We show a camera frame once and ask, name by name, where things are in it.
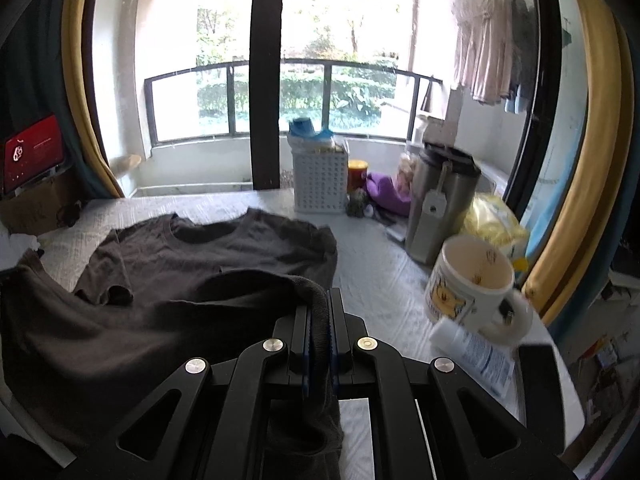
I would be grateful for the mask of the dark grey t-shirt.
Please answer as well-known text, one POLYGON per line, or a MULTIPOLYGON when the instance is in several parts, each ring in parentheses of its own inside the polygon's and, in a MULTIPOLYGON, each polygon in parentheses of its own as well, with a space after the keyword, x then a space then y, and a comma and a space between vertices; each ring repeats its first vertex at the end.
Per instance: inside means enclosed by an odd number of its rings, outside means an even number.
POLYGON ((309 389, 273 405, 265 473, 336 479, 344 434, 326 302, 336 265, 330 229, 260 209, 212 224, 164 214, 109 232, 73 289, 25 252, 1 274, 4 379, 49 436, 80 451, 182 363, 231 360, 305 307, 309 389))

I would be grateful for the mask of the white bear mug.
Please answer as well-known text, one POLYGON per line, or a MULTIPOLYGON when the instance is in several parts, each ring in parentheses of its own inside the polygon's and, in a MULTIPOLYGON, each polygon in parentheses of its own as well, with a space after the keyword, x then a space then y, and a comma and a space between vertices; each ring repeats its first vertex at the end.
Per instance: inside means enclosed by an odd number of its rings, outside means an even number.
POLYGON ((511 261, 494 245, 468 234, 442 244, 424 299, 432 323, 450 318, 500 346, 517 346, 533 323, 533 308, 514 286, 511 261))

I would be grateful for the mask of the purple plush toy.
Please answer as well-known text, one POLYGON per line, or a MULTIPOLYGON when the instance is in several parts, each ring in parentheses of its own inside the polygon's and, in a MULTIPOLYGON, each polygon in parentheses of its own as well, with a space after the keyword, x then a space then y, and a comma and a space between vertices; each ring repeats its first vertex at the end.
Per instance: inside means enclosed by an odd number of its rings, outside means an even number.
POLYGON ((368 174, 367 193, 375 205, 393 214, 401 217, 408 217, 410 214, 410 193, 398 191, 394 180, 387 174, 379 172, 368 174))

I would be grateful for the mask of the white perforated basket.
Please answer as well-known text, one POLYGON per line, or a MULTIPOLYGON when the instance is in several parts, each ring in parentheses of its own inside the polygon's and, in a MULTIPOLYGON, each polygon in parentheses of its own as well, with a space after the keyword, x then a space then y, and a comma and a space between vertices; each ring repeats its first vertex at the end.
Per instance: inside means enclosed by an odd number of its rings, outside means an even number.
POLYGON ((294 208, 305 214, 340 214, 347 198, 346 151, 294 152, 294 208))

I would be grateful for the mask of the stainless steel thermos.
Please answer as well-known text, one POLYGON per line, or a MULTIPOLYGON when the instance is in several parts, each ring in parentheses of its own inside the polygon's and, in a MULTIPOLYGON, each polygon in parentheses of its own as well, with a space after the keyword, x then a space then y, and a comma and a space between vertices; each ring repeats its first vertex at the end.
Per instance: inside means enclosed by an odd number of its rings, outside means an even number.
POLYGON ((425 142, 416 162, 405 248, 414 261, 431 268, 444 241, 457 234, 469 210, 480 167, 453 146, 425 142))

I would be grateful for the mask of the blue cloth in basket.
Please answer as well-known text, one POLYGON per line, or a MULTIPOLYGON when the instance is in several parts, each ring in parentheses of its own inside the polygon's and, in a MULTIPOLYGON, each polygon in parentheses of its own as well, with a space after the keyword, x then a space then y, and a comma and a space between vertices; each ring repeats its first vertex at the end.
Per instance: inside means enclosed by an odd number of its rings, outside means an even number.
POLYGON ((308 117, 297 117, 288 122, 288 145, 293 150, 330 148, 333 143, 333 133, 328 129, 316 130, 308 117))

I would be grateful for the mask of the right yellow curtain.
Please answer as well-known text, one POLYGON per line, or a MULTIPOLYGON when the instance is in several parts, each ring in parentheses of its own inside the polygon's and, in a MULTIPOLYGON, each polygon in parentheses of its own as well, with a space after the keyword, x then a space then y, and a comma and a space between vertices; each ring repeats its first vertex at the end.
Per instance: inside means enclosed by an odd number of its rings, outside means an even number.
POLYGON ((596 260, 623 182, 634 125, 629 40, 605 0, 577 0, 588 106, 582 147, 559 218, 524 284, 544 325, 571 320, 570 304, 596 260))

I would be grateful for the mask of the yellow curtain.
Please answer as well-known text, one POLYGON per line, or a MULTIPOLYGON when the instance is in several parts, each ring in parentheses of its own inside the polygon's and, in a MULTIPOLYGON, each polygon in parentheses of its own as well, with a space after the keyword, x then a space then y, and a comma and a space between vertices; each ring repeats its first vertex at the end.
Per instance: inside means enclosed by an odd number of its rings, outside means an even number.
POLYGON ((82 159, 98 180, 106 198, 122 198, 122 189, 101 154, 88 107, 84 61, 82 60, 82 24, 87 0, 63 0, 61 23, 62 69, 70 114, 79 140, 82 159))
POLYGON ((588 106, 582 147, 559 218, 524 284, 544 325, 571 320, 570 304, 596 260, 623 182, 634 125, 629 40, 605 0, 577 0, 588 106))

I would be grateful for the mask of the cardboard box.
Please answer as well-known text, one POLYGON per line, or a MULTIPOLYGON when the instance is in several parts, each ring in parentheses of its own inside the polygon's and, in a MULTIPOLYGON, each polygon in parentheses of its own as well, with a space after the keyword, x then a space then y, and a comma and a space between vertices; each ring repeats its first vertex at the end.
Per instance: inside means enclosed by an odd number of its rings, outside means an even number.
POLYGON ((80 217, 85 187, 74 170, 48 177, 1 201, 1 223, 10 233, 41 235, 70 228, 80 217))

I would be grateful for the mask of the white pillow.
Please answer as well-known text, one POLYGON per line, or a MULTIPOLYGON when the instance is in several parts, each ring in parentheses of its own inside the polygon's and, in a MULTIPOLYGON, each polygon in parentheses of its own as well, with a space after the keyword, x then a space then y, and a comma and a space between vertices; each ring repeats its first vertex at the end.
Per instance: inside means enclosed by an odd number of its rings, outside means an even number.
POLYGON ((0 270, 13 268, 29 249, 36 252, 40 248, 37 237, 29 234, 11 234, 5 226, 0 226, 0 270))

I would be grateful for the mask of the red screen tablet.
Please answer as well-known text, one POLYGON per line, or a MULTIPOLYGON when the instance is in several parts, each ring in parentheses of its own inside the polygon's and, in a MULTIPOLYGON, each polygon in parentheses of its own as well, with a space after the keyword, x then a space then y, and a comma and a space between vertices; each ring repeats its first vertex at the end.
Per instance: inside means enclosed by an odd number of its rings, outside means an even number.
POLYGON ((40 177, 64 162, 63 138, 58 120, 50 115, 17 133, 3 144, 2 193, 40 177))

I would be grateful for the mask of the hanging pink garment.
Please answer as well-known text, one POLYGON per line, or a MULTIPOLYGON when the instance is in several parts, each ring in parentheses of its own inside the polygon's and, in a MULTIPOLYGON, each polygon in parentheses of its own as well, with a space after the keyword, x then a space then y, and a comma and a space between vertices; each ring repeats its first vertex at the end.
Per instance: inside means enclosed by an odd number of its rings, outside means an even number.
POLYGON ((497 105, 508 96, 513 58, 511 0, 454 0, 458 36, 454 88, 497 105))

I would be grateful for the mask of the hanging dark garment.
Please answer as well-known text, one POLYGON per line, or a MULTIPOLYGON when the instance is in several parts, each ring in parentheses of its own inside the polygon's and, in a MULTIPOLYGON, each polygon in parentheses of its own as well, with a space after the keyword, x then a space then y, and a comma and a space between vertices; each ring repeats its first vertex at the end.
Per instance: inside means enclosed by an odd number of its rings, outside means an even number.
POLYGON ((511 0, 512 65, 504 110, 522 114, 533 99, 537 63, 536 12, 525 0, 511 0))

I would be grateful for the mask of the left yellow curtain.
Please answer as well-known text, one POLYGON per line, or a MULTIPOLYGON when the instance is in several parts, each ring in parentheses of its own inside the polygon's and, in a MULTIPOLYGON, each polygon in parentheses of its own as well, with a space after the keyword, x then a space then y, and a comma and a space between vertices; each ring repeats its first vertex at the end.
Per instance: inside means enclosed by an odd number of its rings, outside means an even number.
POLYGON ((88 107, 84 61, 82 60, 82 24, 87 0, 63 0, 61 23, 62 69, 70 114, 79 140, 82 159, 98 180, 106 198, 122 198, 122 189, 101 154, 88 107))

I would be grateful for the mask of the dark window frame post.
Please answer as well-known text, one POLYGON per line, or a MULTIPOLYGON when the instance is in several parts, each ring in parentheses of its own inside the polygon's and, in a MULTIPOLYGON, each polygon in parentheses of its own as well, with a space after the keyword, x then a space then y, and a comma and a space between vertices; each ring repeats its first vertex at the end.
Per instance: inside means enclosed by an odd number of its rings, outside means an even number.
POLYGON ((253 188, 280 186, 280 64, 283 0, 252 0, 250 14, 250 162, 253 188))

